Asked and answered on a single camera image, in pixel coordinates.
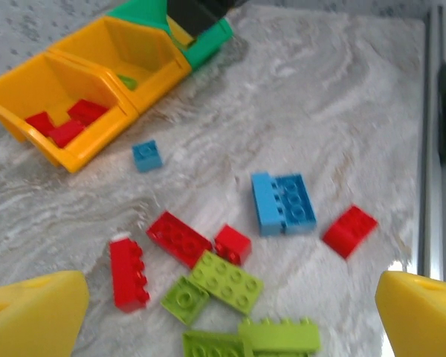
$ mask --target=blue lego brick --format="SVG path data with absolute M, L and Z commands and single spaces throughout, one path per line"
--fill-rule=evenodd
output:
M 140 173 L 158 169 L 163 165 L 155 140 L 134 145 L 132 154 L 134 155 L 135 166 Z
M 317 219 L 300 174 L 251 176 L 259 232 L 262 236 L 300 234 L 315 229 Z
M 313 231 L 317 219 L 303 177 L 301 175 L 276 177 L 276 184 L 284 210 L 284 232 L 299 234 Z
M 264 237 L 281 234 L 284 216 L 276 183 L 268 173 L 254 173 L 251 175 L 251 182 L 259 233 Z

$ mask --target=red lego brick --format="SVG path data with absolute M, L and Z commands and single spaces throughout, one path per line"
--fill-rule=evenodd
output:
M 241 266 L 251 253 L 251 241 L 229 225 L 225 225 L 215 238 L 215 249 L 223 259 Z
M 144 289 L 147 279 L 142 274 L 142 249 L 128 237 L 113 239 L 110 249 L 115 306 L 124 312 L 146 307 L 150 295 Z
M 190 269 L 205 250 L 212 251 L 208 239 L 167 211 L 150 226 L 147 235 Z
M 41 132 L 44 136 L 54 129 L 50 116 L 47 112 L 41 112 L 25 119 L 33 128 Z
M 375 219 L 353 205 L 327 230 L 323 241 L 347 259 L 377 225 Z
M 57 147 L 63 148 L 77 137 L 86 127 L 80 121 L 71 119 L 61 126 L 51 130 L 48 136 Z
M 71 109 L 68 110 L 68 115 L 75 120 L 79 120 L 84 125 L 91 125 L 101 115 L 104 115 L 109 109 L 92 103 L 88 100 L 78 100 Z

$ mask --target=metal rail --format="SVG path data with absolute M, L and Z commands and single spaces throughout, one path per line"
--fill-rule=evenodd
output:
M 446 6 L 431 8 L 426 29 L 420 226 L 412 264 L 415 273 L 446 281 L 446 161 L 438 154 L 438 71 L 446 63 Z

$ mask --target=small blue lego brick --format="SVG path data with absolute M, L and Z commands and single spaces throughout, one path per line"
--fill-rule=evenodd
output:
M 284 216 L 276 183 L 268 173 L 254 173 L 251 181 L 259 233 L 264 237 L 283 233 Z
M 284 232 L 300 234 L 313 231 L 317 220 L 303 177 L 301 175 L 276 177 L 276 184 L 284 210 Z
M 134 145 L 132 154 L 134 155 L 135 166 L 140 173 L 158 169 L 163 165 L 155 140 Z
M 268 173 L 255 173 L 251 181 L 262 236 L 299 234 L 315 228 L 314 209 L 300 174 L 272 178 Z

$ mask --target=marble countertop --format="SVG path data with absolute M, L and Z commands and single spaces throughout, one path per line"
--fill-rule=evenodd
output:
M 247 234 L 245 269 L 265 289 L 251 317 L 309 316 L 320 357 L 390 356 L 374 302 L 380 273 L 408 263 L 416 229 L 424 25 L 416 20 L 245 5 L 235 36 L 84 170 L 52 167 L 0 126 L 0 285 L 52 271 L 86 275 L 90 304 L 74 357 L 182 356 L 186 327 L 159 300 L 188 271 L 145 235 L 170 210 L 213 238 Z M 131 145 L 154 138 L 165 165 L 140 174 Z M 250 174 L 302 173 L 319 225 L 261 238 Z M 346 262 L 321 242 L 350 203 L 379 229 Z M 114 307 L 109 239 L 145 251 L 147 309 Z M 235 332 L 211 301 L 193 328 Z

